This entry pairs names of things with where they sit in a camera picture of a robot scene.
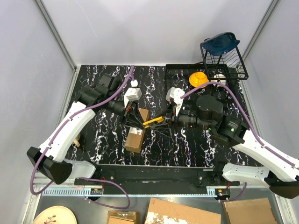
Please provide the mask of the yellow utility knife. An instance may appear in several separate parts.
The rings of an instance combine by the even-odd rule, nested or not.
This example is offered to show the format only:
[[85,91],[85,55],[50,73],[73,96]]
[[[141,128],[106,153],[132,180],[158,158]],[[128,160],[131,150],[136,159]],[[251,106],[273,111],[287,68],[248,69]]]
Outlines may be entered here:
[[143,123],[143,126],[145,128],[149,128],[149,127],[152,127],[152,126],[155,126],[157,124],[160,124],[164,121],[164,117],[163,116],[160,116],[160,117],[157,117],[155,119],[152,119],[152,120],[149,120],[149,121],[146,121]]

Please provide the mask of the brown cardboard express box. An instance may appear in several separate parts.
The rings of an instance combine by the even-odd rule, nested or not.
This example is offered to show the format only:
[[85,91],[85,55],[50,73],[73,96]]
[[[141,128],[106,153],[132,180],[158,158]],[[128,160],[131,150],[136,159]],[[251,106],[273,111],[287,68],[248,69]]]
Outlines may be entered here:
[[140,153],[144,135],[145,130],[131,127],[127,135],[125,149],[129,152]]

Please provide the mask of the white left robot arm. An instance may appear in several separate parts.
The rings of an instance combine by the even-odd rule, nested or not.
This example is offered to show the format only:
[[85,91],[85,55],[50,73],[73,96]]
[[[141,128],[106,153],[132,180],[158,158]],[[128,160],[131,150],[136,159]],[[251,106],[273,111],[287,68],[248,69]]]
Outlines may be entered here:
[[80,177],[91,185],[97,184],[101,173],[96,167],[87,161],[67,160],[66,153],[81,130],[100,110],[118,115],[124,126],[145,129],[138,109],[141,95],[138,81],[132,78],[131,72],[124,82],[104,74],[98,83],[82,88],[51,136],[39,147],[30,147],[27,151],[34,171],[39,171],[55,184]]

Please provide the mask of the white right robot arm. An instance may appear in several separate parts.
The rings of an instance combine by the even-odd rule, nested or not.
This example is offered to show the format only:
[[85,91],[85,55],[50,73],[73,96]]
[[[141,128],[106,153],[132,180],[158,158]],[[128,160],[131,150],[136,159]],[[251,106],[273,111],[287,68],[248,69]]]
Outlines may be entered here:
[[204,95],[197,98],[194,112],[181,113],[181,96],[170,93],[166,100],[172,104],[171,111],[165,115],[171,126],[208,130],[211,139],[241,151],[261,164],[259,167],[250,167],[225,162],[214,169],[214,183],[250,182],[271,189],[299,186],[299,161],[262,140],[249,122],[224,114],[222,102]]

